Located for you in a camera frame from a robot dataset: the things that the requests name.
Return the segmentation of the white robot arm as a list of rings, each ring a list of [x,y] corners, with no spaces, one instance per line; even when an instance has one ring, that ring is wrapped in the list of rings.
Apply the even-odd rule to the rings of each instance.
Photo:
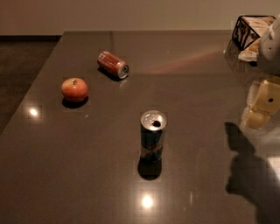
[[[261,129],[280,109],[280,17],[262,35],[256,60],[269,77],[250,86],[242,121],[252,129]]]

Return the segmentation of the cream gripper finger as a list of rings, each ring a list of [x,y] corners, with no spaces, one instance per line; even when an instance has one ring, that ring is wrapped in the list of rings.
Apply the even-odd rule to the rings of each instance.
[[[248,91],[243,123],[261,129],[280,109],[280,78],[273,76],[261,82],[254,80]]]

